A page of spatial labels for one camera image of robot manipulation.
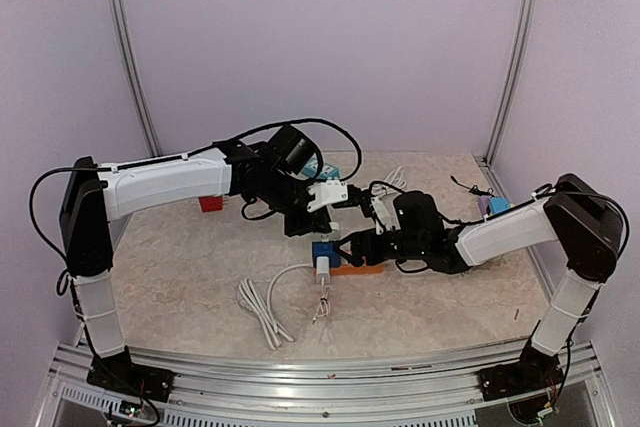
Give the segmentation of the blue cube adapter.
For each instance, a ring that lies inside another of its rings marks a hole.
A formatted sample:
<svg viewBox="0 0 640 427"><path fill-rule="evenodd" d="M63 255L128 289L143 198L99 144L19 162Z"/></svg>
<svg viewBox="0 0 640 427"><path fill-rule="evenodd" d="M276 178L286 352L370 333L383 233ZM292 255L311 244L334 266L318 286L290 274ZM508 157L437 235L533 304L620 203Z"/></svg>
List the blue cube adapter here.
<svg viewBox="0 0 640 427"><path fill-rule="evenodd" d="M317 266L317 261L321 257L326 257L329 260L331 269L340 268L342 265L342 258L335 241L314 241L311 244L311 253L314 266Z"/></svg>

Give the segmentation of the orange power strip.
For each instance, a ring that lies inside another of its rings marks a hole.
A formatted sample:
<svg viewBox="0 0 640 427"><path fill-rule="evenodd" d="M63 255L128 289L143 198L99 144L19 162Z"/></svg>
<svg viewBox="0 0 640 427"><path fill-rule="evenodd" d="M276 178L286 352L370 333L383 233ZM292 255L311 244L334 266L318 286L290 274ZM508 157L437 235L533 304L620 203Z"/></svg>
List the orange power strip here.
<svg viewBox="0 0 640 427"><path fill-rule="evenodd" d="M362 265L359 267L351 264L339 263L337 258L329 258L330 276L354 276L354 275L374 275L384 271L384 265Z"/></svg>

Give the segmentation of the red cube socket adapter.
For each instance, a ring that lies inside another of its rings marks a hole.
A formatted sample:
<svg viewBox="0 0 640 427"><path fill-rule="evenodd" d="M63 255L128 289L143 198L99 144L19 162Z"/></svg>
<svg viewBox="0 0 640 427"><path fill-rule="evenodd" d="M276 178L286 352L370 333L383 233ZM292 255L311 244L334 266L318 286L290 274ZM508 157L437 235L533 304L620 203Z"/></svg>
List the red cube socket adapter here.
<svg viewBox="0 0 640 427"><path fill-rule="evenodd" d="M224 196L202 196L198 198L200 209L203 213L222 211L228 204Z"/></svg>

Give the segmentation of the white usb charger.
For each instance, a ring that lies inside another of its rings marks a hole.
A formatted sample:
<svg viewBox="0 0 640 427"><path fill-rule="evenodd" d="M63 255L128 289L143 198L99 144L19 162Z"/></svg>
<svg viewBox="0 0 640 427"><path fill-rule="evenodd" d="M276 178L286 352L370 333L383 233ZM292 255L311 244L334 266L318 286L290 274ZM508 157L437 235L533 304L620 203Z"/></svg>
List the white usb charger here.
<svg viewBox="0 0 640 427"><path fill-rule="evenodd" d="M320 298L316 311L312 318L312 323L315 324L320 319L326 318L330 314L330 302L329 302L329 284L331 281L331 266L330 259L326 256L321 256L316 259L315 276L316 283L320 286Z"/></svg>

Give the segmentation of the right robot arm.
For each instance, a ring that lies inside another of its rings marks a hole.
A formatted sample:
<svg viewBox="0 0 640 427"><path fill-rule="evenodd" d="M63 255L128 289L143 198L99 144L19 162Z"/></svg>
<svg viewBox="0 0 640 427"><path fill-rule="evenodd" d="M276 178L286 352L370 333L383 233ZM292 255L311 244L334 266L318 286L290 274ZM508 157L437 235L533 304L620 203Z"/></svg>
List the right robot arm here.
<svg viewBox="0 0 640 427"><path fill-rule="evenodd" d="M559 353L569 350L573 332L590 313L629 241L623 208L574 174L477 221L446 218L431 195L417 190L398 194L393 206L397 226L384 226L372 211L374 228L335 242L340 257L354 267L421 261L427 270L458 274L538 244L561 245L567 271L518 360L483 369L478 378L489 400L562 384L569 364L559 360Z"/></svg>

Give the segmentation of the white plug adapter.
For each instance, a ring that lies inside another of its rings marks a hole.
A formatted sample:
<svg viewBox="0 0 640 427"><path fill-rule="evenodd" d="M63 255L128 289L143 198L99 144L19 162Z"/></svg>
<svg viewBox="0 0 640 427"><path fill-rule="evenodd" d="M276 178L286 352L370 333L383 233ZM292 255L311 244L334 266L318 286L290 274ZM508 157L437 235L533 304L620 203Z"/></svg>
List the white plug adapter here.
<svg viewBox="0 0 640 427"><path fill-rule="evenodd" d="M330 230L323 233L313 233L311 240L313 242L334 242L341 239L340 223L332 221L329 223Z"/></svg>

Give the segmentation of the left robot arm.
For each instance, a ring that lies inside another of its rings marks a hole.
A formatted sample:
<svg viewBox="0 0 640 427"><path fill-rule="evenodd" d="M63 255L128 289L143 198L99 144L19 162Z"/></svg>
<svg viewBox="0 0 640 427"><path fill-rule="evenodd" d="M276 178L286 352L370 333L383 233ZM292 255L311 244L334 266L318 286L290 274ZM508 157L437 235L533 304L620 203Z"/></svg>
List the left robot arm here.
<svg viewBox="0 0 640 427"><path fill-rule="evenodd" d="M124 164L97 164L86 156L63 168L69 181L59 214L63 245L55 251L64 269L56 292L72 294L94 372L109 388L141 395L152 382L173 379L170 371L133 363L124 343L110 279L110 222L185 199L239 195L246 204L261 200L282 214L288 237L330 232L327 209L312 204L314 181L297 176L311 157L321 155L299 130L301 123L271 123L273 136L252 145L238 134L181 154Z"/></svg>

